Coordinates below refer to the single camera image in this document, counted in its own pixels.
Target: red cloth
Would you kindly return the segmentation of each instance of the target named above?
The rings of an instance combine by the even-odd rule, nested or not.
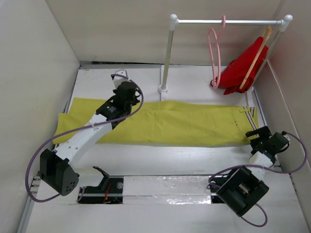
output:
[[[237,59],[233,60],[221,73],[221,79],[218,87],[226,88],[224,95],[231,94],[235,91],[244,93],[251,87],[254,82],[255,75],[259,70],[264,58],[266,57],[268,51],[267,46],[262,49],[254,65],[254,68],[252,69],[247,81],[244,84],[243,89],[240,89],[240,85],[243,82],[250,66],[252,65],[262,42],[263,37],[258,37],[250,47],[248,47]]]

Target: white horizontal bar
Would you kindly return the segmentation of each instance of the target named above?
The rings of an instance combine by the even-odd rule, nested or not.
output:
[[[281,25],[282,20],[226,20],[226,25],[263,25],[263,26],[273,26],[273,25]],[[192,25],[198,25],[198,24],[216,24],[221,25],[223,23],[222,20],[178,20],[179,25],[186,25],[186,24],[192,24]]]

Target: yellow pants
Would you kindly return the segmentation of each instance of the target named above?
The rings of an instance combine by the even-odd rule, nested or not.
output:
[[[59,114],[55,134],[84,126],[104,100],[74,98],[69,113]],[[245,133],[258,128],[257,109],[178,101],[147,102],[98,142],[217,146],[249,143]],[[75,133],[53,140],[69,140]]]

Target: white tabletop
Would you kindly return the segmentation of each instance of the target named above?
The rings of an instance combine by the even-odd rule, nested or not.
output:
[[[193,103],[246,105],[245,95],[223,96],[223,90],[212,90],[209,67],[172,67],[169,73],[168,99]],[[107,99],[114,88],[110,74],[116,69],[79,70],[73,97]],[[159,101],[161,68],[129,68],[128,75],[143,90],[146,101]],[[199,83],[198,90],[184,92],[174,86],[187,78]],[[239,147],[169,147],[153,145],[96,144],[75,165],[76,168],[99,166],[110,175],[193,175],[212,174],[229,166],[247,164],[249,145]],[[53,232],[149,232],[149,233],[248,233],[248,232],[309,232],[294,192],[290,177],[267,173],[265,183],[269,192],[259,203],[266,210],[269,221],[265,228],[254,228],[238,218],[224,204],[152,204],[121,205],[65,204],[60,200],[36,203],[27,228],[28,233]],[[54,191],[41,185],[38,196]],[[245,217],[260,224],[263,215],[257,208]]]

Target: purple cable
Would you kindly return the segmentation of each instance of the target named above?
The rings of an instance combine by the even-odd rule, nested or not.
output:
[[[212,185],[212,186],[214,186],[214,187],[220,188],[219,185],[216,185],[216,184],[214,184],[214,183],[211,182],[212,179],[213,179],[215,176],[221,175],[221,174],[224,173],[224,172],[231,171],[231,170],[237,169],[237,168],[241,168],[242,166],[263,168],[263,169],[265,169],[265,170],[268,170],[268,171],[271,171],[271,172],[275,172],[275,173],[280,173],[280,174],[291,174],[291,173],[294,173],[294,172],[299,171],[299,170],[306,164],[306,162],[307,162],[307,159],[308,159],[308,151],[307,151],[307,148],[306,148],[305,144],[304,144],[297,136],[293,135],[292,133],[286,133],[286,134],[288,134],[288,135],[292,136],[293,138],[295,138],[295,139],[301,144],[301,146],[302,146],[302,148],[303,148],[303,150],[304,150],[304,152],[305,152],[305,158],[304,158],[302,164],[301,164],[299,167],[297,167],[296,169],[294,169],[294,170],[292,170],[292,171],[276,171],[276,170],[274,170],[274,169],[271,169],[271,168],[268,168],[268,167],[265,167],[265,166],[255,165],[255,164],[237,165],[237,166],[232,166],[232,167],[226,168],[226,169],[221,170],[221,171],[215,173],[214,175],[212,175],[212,176],[208,179],[209,184]],[[254,224],[254,223],[249,222],[248,220],[246,220],[246,219],[243,218],[243,217],[241,217],[241,218],[242,218],[245,222],[251,224],[251,225],[254,226],[254,227],[264,227],[264,226],[267,224],[267,222],[268,222],[268,216],[267,216],[266,212],[264,211],[264,209],[263,209],[260,205],[256,204],[256,206],[258,206],[258,207],[262,210],[262,212],[263,212],[263,214],[264,214],[264,216],[265,216],[265,221],[264,221],[263,224],[261,224],[261,225],[256,225],[256,224]]]
[[[81,196],[78,198],[77,202],[81,201],[82,196],[83,196],[83,194],[84,194],[85,190],[86,190],[86,187],[82,187]]]
[[[113,120],[109,120],[109,121],[103,121],[103,122],[100,122],[100,123],[96,123],[94,124],[94,126],[98,126],[98,125],[104,125],[104,124],[108,124],[108,123],[113,123],[113,122],[116,122],[116,121],[120,121],[120,120],[124,120],[132,115],[134,115],[135,113],[137,113],[143,103],[144,103],[144,95],[142,93],[142,90],[141,88],[133,81],[133,80],[130,80],[128,77],[124,76],[124,75],[120,75],[120,74],[113,74],[113,76],[119,76],[119,77],[122,77],[122,78],[125,78],[125,79],[128,79],[129,81],[131,81],[133,84],[136,85],[137,89],[139,90],[140,94],[141,94],[141,102],[140,102],[140,105],[139,107],[134,111],[132,112],[131,114],[127,115],[127,116],[122,116],[120,118],[117,118],[117,119],[113,119]],[[39,202],[39,203],[43,203],[43,202],[47,202],[47,201],[50,201],[58,196],[60,196],[60,194],[57,194],[55,196],[52,196],[50,198],[47,198],[47,199],[44,199],[44,200],[39,200],[37,199],[30,191],[30,186],[29,186],[29,183],[28,183],[28,179],[29,179],[29,173],[30,173],[30,169],[31,169],[31,166],[33,165],[34,163],[34,160],[36,159],[36,157],[38,156],[38,154],[40,153],[40,151],[51,141],[53,141],[54,139],[58,138],[58,137],[61,137],[61,136],[64,136],[66,134],[69,134],[69,133],[72,133],[72,132],[76,132],[76,131],[80,131],[80,130],[85,130],[85,129],[88,129],[88,128],[92,128],[93,126],[92,125],[86,125],[86,126],[83,126],[83,127],[80,127],[80,128],[76,128],[76,129],[73,129],[73,130],[69,130],[69,131],[66,131],[66,132],[63,132],[63,133],[60,133],[58,135],[55,135],[51,138],[49,138],[48,140],[46,140],[34,153],[34,155],[31,157],[30,161],[29,161],[29,164],[27,166],[27,169],[26,169],[26,174],[25,174],[25,187],[26,187],[26,191],[29,195],[29,197],[35,201],[35,202]]]

